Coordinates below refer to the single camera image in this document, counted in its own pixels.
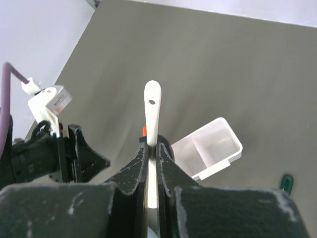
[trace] white spoon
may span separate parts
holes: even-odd
[[[147,128],[147,144],[153,151],[158,142],[159,107],[161,88],[158,82],[149,81],[144,88],[144,108]],[[158,181],[155,155],[149,154],[148,207],[158,207]]]

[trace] purple cable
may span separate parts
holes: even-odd
[[[20,74],[10,63],[5,62],[2,66],[1,79],[1,112],[0,112],[0,158],[3,153],[5,141],[10,123],[10,91],[11,91],[11,73],[20,79],[24,84],[29,81]]]

